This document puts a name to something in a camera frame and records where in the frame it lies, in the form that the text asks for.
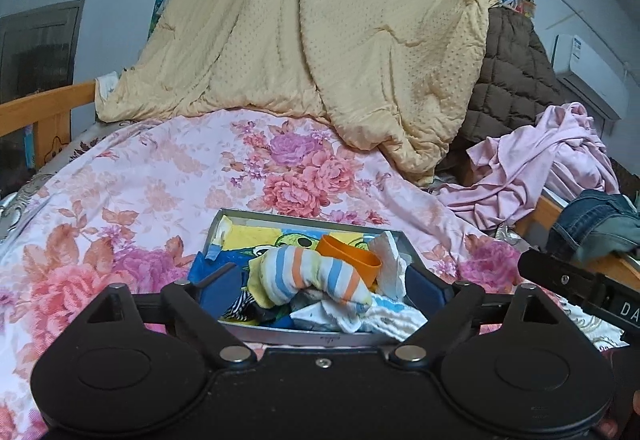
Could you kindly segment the person's right hand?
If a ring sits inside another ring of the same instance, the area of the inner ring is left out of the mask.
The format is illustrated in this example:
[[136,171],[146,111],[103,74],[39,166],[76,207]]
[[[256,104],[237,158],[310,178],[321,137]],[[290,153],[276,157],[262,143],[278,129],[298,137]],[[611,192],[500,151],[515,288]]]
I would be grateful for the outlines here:
[[598,423],[597,430],[602,438],[620,439],[626,434],[634,416],[639,415],[639,391],[634,391],[628,404],[617,402]]

